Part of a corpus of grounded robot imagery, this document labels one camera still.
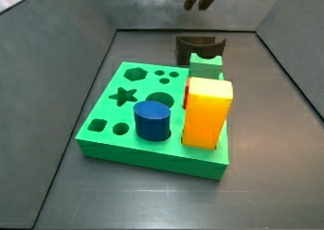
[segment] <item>square hole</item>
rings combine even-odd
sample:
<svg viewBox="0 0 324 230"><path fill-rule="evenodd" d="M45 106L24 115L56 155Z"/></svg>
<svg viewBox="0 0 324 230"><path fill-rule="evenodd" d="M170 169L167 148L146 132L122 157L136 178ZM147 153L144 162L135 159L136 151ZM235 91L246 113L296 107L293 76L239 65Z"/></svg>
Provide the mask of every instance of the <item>square hole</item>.
<svg viewBox="0 0 324 230"><path fill-rule="evenodd" d="M104 130L106 120L94 119L87 127L88 131L102 132Z"/></svg>

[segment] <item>table surface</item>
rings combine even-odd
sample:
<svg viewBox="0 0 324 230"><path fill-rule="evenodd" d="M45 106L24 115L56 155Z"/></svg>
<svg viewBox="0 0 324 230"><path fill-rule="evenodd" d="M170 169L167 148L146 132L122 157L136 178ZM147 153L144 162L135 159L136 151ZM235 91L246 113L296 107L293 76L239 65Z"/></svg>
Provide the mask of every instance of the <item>table surface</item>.
<svg viewBox="0 0 324 230"><path fill-rule="evenodd" d="M175 66L175 36L227 40L221 181L85 158L72 137L35 228L322 228L322 122L254 33L119 31L73 136L120 62Z"/></svg>

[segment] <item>yellow block face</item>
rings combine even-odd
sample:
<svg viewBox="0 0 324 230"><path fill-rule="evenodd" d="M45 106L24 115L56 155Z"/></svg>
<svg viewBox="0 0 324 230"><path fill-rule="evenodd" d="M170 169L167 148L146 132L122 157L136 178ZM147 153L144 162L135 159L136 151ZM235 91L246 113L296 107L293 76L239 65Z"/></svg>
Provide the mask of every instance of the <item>yellow block face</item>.
<svg viewBox="0 0 324 230"><path fill-rule="evenodd" d="M231 82L190 78L182 144L214 150L233 100Z"/></svg>

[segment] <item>green foam block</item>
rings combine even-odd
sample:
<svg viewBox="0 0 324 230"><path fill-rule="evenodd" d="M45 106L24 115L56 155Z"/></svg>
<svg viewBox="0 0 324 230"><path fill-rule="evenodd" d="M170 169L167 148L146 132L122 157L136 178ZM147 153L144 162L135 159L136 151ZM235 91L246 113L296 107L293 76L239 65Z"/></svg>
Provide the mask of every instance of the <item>green foam block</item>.
<svg viewBox="0 0 324 230"><path fill-rule="evenodd" d="M187 76L186 68L122 63L76 135L84 156L219 180L229 164L226 122L215 150L181 144ZM132 107L143 100L171 108L171 136L162 142L136 135Z"/></svg>
<svg viewBox="0 0 324 230"><path fill-rule="evenodd" d="M222 69L222 58L217 56L214 59L202 59L197 53L190 56L189 76L214 79L219 78Z"/></svg>

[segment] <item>blue cylinder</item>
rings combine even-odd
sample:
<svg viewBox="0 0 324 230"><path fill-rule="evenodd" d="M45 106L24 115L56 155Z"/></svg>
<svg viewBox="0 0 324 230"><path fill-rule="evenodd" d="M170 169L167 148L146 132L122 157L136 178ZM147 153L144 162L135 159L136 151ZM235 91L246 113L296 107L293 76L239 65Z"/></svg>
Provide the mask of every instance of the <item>blue cylinder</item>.
<svg viewBox="0 0 324 230"><path fill-rule="evenodd" d="M148 141L170 137L170 108L156 101L140 101L134 106L136 134Z"/></svg>

